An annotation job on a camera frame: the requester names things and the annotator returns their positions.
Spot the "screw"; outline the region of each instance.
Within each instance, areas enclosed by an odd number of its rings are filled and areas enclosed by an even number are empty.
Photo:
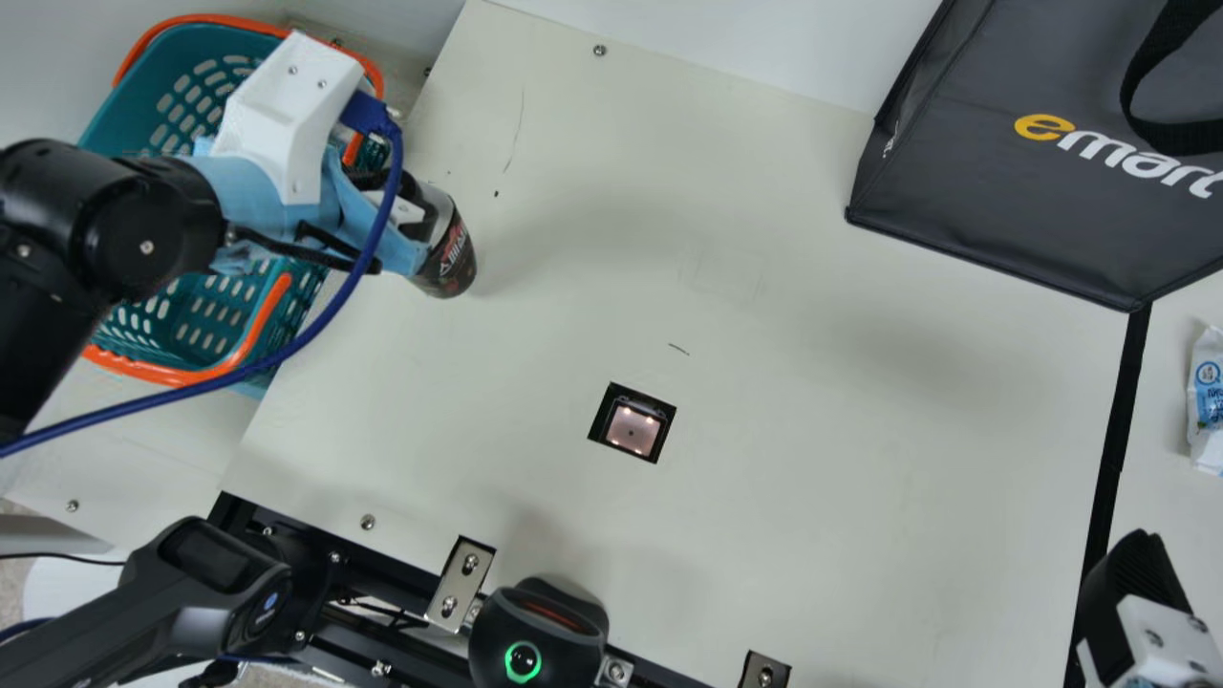
[[[464,617],[462,622],[467,626],[476,623],[476,618],[479,616],[479,610],[484,609],[484,602],[479,600],[473,600],[471,607],[467,609],[467,616]]]

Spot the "blue cable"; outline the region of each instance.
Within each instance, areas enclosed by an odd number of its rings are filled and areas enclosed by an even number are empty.
[[[9,640],[12,640],[13,638],[21,635],[22,633],[24,633],[27,631],[33,631],[33,629],[38,628],[39,626],[43,626],[48,621],[51,621],[51,618],[50,617],[48,617],[48,618],[32,618],[29,621],[23,621],[21,623],[15,623],[15,624],[10,626],[9,628],[5,628],[4,631],[0,631],[0,645],[4,645]]]
[[[314,337],[318,336],[318,334],[331,321],[335,314],[340,312],[340,308],[357,287],[357,281],[360,281],[366,270],[369,269],[369,263],[373,262],[374,253],[378,249],[378,242],[382,240],[383,231],[386,229],[386,222],[390,220],[391,209],[395,205],[400,178],[404,174],[404,134],[399,126],[390,121],[389,116],[383,117],[383,121],[373,128],[373,131],[383,134],[388,141],[390,141],[391,144],[390,175],[386,177],[385,196],[383,197],[382,204],[378,207],[378,215],[374,218],[374,225],[369,230],[369,236],[366,238],[366,243],[361,249],[361,255],[357,258],[357,263],[352,266],[352,271],[349,273],[344,284],[340,285],[340,290],[335,293],[335,297],[331,298],[331,301],[327,304],[327,308],[319,313],[318,318],[312,321],[309,326],[307,326],[292,341],[286,343],[286,346],[280,351],[220,378],[214,378],[187,387],[180,387],[179,390],[170,390],[169,392],[160,392],[149,397],[132,400],[131,402],[115,404],[114,407],[106,407],[105,409],[98,409],[97,412],[91,412],[18,437],[7,445],[0,446],[0,459],[11,457],[17,452],[24,452],[26,450],[37,447],[43,442],[49,442],[57,437],[68,435],[70,433],[76,433],[77,430],[84,430],[86,428],[115,420],[130,414],[170,404],[172,402],[181,402],[192,397],[207,395],[208,392],[224,390],[225,387],[242,382],[254,374],[275,368],[289,360],[297,352],[305,349],[307,343],[313,341]]]

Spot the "black handle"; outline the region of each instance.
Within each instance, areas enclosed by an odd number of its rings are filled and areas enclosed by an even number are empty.
[[[103,688],[242,651],[289,584],[287,565],[185,519],[132,552],[119,588],[0,646],[0,687]]]
[[[1223,150],[1223,119],[1167,123],[1144,120],[1131,111],[1134,94],[1142,79],[1168,55],[1179,50],[1219,7],[1223,7],[1223,0],[1168,0],[1125,71],[1121,111],[1130,127],[1166,155],[1201,155]]]

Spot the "metal bracket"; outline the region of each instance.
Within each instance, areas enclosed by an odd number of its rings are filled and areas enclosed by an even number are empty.
[[[445,568],[438,591],[424,612],[424,618],[450,633],[459,633],[468,617],[472,602],[479,595],[488,571],[493,567],[497,550],[487,547],[466,538],[459,538]]]
[[[789,682],[790,665],[758,653],[747,653],[747,660],[744,662],[744,676],[739,678],[739,688],[785,688]]]
[[[629,688],[632,678],[634,664],[613,655],[603,655],[603,665],[599,666],[599,688]]]

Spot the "green light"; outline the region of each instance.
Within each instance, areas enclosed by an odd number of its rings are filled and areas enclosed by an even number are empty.
[[[515,657],[515,653],[519,650],[527,650],[534,655],[534,661],[531,662],[533,666],[527,673],[517,671],[514,665],[515,660],[522,660],[522,657]],[[526,640],[519,640],[517,643],[510,645],[509,650],[505,650],[505,676],[510,681],[522,686],[527,681],[531,681],[539,675],[539,670],[543,668],[543,655],[539,654],[539,648],[534,646],[534,643],[528,643]]]

